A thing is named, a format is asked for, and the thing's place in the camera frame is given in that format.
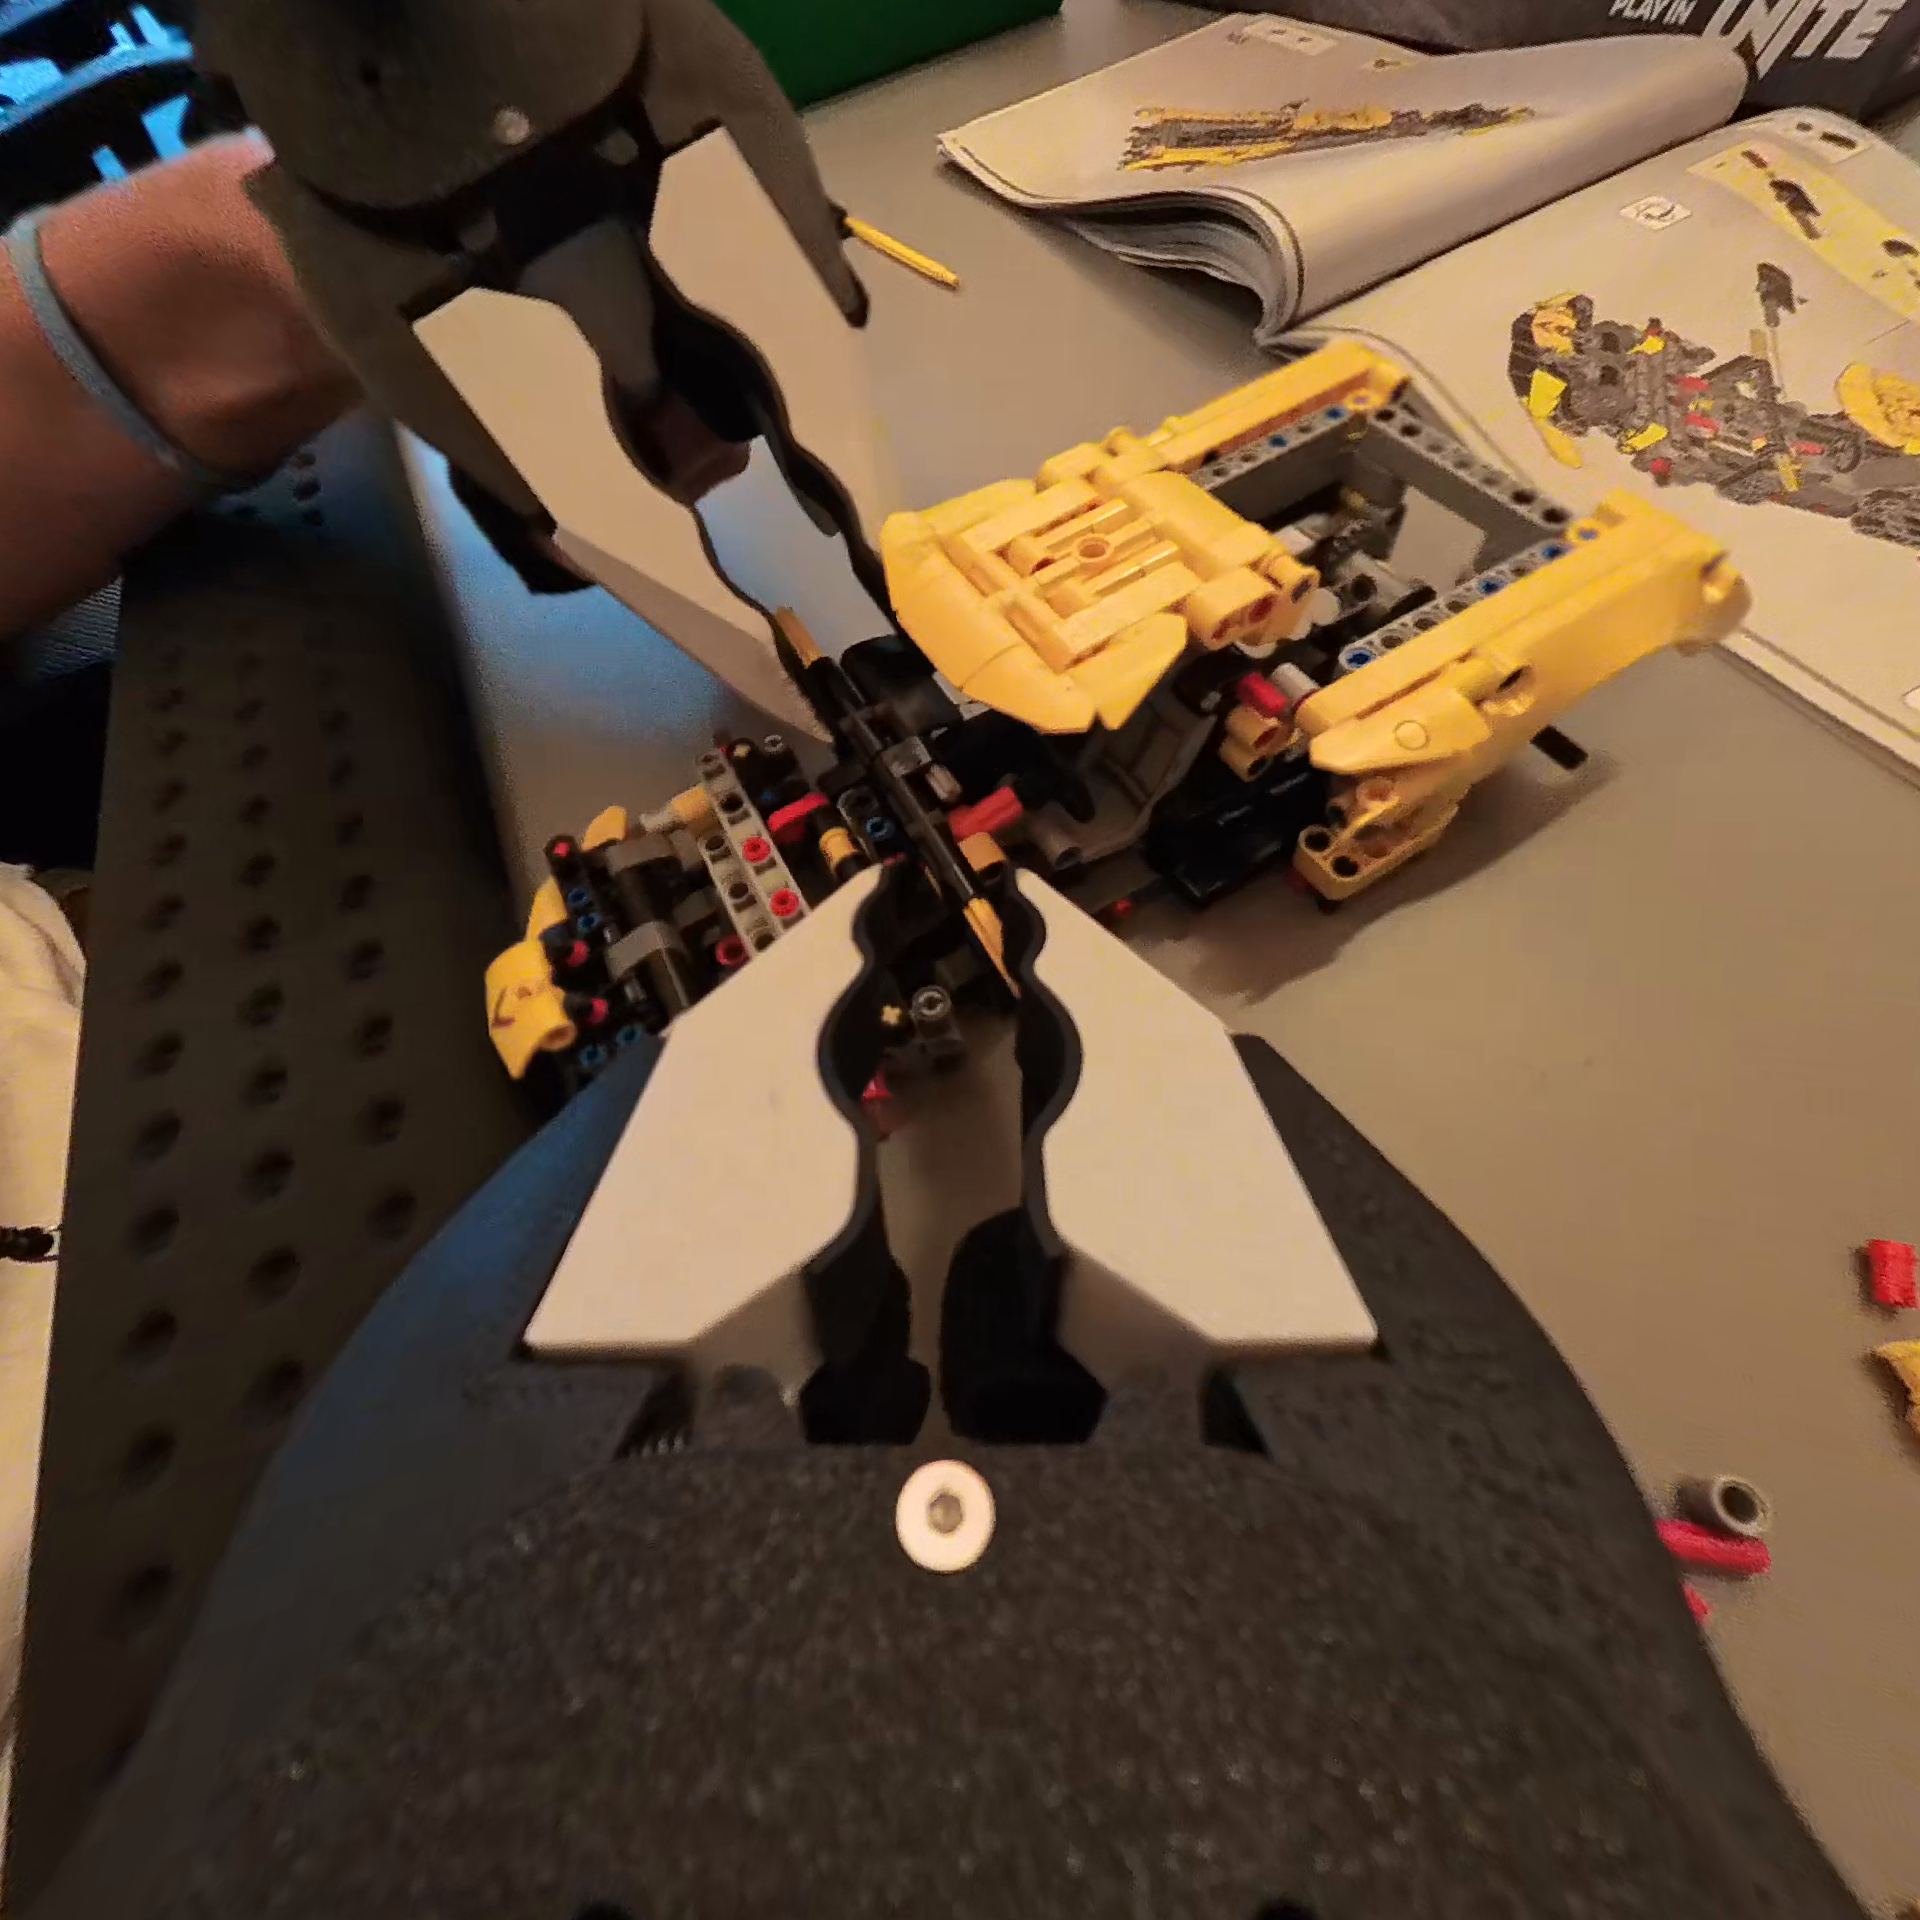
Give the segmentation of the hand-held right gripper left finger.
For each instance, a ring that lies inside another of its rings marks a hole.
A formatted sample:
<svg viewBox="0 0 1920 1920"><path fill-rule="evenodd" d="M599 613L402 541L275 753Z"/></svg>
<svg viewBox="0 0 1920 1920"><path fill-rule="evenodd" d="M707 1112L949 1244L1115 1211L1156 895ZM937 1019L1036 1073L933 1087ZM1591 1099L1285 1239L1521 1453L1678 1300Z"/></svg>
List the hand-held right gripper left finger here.
<svg viewBox="0 0 1920 1920"><path fill-rule="evenodd" d="M537 1357L845 1364L889 1295L877 1140L883 869L679 1016L526 1328Z"/></svg>

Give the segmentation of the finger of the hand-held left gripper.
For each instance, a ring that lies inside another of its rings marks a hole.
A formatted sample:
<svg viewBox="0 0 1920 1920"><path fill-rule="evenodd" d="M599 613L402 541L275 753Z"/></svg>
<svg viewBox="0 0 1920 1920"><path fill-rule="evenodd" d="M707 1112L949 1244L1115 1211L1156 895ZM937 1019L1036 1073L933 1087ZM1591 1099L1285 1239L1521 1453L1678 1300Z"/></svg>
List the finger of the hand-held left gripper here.
<svg viewBox="0 0 1920 1920"><path fill-rule="evenodd" d="M897 507L866 327L795 240L726 128L659 169L649 263L659 365L714 439L758 443L846 600L838 633L889 633L880 534Z"/></svg>
<svg viewBox="0 0 1920 1920"><path fill-rule="evenodd" d="M630 457L599 359L562 307L467 290L414 339L550 519L566 563L784 733L827 738L768 613L714 566L697 515Z"/></svg>

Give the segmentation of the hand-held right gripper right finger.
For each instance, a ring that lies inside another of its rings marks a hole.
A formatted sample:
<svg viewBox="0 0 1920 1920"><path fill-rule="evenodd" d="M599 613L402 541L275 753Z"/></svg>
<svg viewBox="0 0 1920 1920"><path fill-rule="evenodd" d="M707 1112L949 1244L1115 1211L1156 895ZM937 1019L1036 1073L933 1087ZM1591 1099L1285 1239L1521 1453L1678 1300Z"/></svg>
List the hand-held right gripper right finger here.
<svg viewBox="0 0 1920 1920"><path fill-rule="evenodd" d="M1053 1336L1104 1390L1367 1355L1374 1314L1237 1036L1022 875L1023 1208Z"/></svg>

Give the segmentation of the yellow toy brick car model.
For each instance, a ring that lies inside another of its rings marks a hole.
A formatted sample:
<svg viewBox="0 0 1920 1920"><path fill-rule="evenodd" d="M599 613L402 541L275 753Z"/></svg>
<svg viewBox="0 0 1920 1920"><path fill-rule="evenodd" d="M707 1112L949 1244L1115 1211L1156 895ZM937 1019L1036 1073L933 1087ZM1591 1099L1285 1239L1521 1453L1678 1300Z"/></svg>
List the yellow toy brick car model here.
<svg viewBox="0 0 1920 1920"><path fill-rule="evenodd" d="M687 788L546 846L485 972L505 1073L562 1102L872 868L886 1077L1011 1000L1014 868L1102 923L1273 869L1335 910L1448 836L1559 719L1746 621L1727 551L1628 493L1571 515L1335 344L882 531L893 626L842 656L780 615L829 763L720 733Z"/></svg>

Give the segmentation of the person's left forearm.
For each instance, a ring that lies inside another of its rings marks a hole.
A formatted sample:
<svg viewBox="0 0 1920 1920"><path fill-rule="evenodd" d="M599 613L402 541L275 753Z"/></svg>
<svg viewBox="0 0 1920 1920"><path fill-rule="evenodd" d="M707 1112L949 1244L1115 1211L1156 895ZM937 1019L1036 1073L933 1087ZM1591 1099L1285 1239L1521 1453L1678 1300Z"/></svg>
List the person's left forearm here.
<svg viewBox="0 0 1920 1920"><path fill-rule="evenodd" d="M195 496L84 393L4 269L3 637L93 595Z"/></svg>

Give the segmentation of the person's left hand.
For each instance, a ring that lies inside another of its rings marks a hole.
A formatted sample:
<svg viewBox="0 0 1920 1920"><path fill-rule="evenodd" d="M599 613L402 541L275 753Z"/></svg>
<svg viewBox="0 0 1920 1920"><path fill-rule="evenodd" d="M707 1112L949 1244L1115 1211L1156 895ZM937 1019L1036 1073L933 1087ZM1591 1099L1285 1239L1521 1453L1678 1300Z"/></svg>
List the person's left hand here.
<svg viewBox="0 0 1920 1920"><path fill-rule="evenodd" d="M195 486L237 487L337 421L360 382L322 340L251 179L249 130L79 193L14 245L49 297L49 344L85 350L140 420L135 443Z"/></svg>

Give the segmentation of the yellow thin toy rod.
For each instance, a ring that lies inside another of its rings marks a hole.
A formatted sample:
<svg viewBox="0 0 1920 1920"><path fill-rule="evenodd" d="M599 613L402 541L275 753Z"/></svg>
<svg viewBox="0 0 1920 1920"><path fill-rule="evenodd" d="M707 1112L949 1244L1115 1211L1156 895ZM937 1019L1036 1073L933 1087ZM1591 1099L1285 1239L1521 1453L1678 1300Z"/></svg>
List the yellow thin toy rod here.
<svg viewBox="0 0 1920 1920"><path fill-rule="evenodd" d="M866 252L889 261L892 266L902 268L903 272L911 272L913 278L937 290L959 291L962 279L946 263L920 252L913 245L902 244L899 237L851 217L850 212L839 212L838 220L842 236L850 237L854 245L864 247Z"/></svg>

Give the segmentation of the green storage bin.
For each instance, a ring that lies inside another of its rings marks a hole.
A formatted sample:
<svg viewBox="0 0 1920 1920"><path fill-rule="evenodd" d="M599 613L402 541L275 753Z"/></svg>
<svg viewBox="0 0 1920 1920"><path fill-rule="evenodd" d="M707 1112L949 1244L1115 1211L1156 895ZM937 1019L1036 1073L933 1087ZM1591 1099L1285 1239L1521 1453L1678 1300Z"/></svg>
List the green storage bin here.
<svg viewBox="0 0 1920 1920"><path fill-rule="evenodd" d="M811 109L984 40L1045 22L1062 2L720 2L786 98Z"/></svg>

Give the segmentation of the blue wristband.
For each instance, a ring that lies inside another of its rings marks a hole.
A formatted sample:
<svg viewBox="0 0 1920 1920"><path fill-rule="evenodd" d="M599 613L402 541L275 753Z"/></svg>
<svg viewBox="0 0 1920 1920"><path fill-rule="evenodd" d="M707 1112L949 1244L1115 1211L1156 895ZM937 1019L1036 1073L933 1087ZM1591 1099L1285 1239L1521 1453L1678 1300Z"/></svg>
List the blue wristband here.
<svg viewBox="0 0 1920 1920"><path fill-rule="evenodd" d="M46 213L49 208L27 208L13 219L4 231L4 261L27 317L43 348L62 365L62 372L65 372L124 443L141 450L199 496L224 501L249 493L249 479L232 476L195 459L135 403L101 361L49 275L41 236Z"/></svg>

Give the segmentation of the black dimpled chair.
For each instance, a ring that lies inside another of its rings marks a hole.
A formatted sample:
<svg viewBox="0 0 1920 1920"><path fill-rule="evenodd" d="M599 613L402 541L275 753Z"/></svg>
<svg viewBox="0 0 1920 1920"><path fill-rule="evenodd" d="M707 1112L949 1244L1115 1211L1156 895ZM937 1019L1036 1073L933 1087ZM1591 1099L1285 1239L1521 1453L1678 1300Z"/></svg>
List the black dimpled chair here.
<svg viewBox="0 0 1920 1920"><path fill-rule="evenodd" d="M19 1916L129 1762L257 1478L529 1136L457 637L358 417L133 563L4 1839Z"/></svg>

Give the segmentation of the scattered small toy brick pieces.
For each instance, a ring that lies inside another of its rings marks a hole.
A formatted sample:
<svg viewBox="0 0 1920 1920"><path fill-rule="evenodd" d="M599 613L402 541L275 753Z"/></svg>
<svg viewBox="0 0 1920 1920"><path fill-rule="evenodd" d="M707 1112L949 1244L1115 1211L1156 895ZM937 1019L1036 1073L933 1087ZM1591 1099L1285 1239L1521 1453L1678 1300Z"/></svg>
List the scattered small toy brick pieces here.
<svg viewBox="0 0 1920 1920"><path fill-rule="evenodd" d="M1700 1581L1891 1603L1914 1616L1914 1242L1866 1238L1810 1295L1742 1309L1690 1364L1712 1447L1671 1475L1657 1537Z"/></svg>

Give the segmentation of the open instruction booklet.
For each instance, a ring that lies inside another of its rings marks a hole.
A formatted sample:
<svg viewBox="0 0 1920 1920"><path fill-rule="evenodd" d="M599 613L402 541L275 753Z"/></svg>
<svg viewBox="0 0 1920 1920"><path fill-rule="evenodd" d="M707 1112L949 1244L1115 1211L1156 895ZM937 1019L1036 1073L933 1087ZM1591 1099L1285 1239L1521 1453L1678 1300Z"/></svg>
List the open instruction booklet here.
<svg viewBox="0 0 1920 1920"><path fill-rule="evenodd" d="M1243 290L1263 350L1369 344L1554 502L1666 502L1749 582L1732 653L1914 769L1914 128L1742 88L1685 35L1428 59L1241 12L937 154Z"/></svg>

